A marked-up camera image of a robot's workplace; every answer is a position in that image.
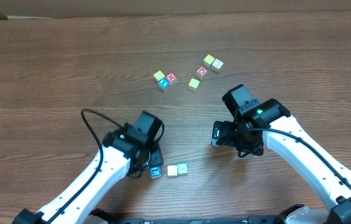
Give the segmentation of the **plain cream wooden block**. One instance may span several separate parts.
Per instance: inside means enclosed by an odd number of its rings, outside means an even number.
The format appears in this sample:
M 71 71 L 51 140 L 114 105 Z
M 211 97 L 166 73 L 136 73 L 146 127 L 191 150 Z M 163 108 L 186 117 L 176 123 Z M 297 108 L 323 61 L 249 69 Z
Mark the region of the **plain cream wooden block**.
M 167 176 L 168 177 L 177 177 L 178 176 L 178 167 L 177 166 L 167 166 Z

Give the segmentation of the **yellow green picture block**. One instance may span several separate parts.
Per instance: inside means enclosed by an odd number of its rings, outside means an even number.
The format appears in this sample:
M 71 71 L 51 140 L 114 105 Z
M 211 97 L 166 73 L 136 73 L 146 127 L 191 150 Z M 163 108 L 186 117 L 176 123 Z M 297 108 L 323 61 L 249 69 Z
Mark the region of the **yellow green picture block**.
M 187 175 L 188 174 L 188 165 L 187 163 L 181 163 L 177 165 L 178 175 Z

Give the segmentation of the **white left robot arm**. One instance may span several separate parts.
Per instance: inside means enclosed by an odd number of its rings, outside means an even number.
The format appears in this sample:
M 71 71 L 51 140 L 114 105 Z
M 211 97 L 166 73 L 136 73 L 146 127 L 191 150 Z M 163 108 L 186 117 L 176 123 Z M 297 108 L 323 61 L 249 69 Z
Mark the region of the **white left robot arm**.
M 37 213 L 23 209 L 12 221 L 20 223 L 84 223 L 98 202 L 117 182 L 163 164 L 156 133 L 133 128 L 107 133 L 87 168 Z

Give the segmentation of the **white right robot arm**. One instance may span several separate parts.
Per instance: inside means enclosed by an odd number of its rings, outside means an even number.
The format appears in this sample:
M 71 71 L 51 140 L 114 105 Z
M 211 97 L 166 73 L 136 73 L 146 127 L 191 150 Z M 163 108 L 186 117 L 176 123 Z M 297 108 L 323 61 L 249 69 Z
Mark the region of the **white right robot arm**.
M 225 100 L 233 122 L 213 125 L 212 145 L 232 146 L 243 158 L 263 148 L 281 156 L 316 192 L 327 214 L 303 207 L 284 215 L 283 223 L 351 223 L 351 170 L 313 140 L 297 119 L 275 99 Z

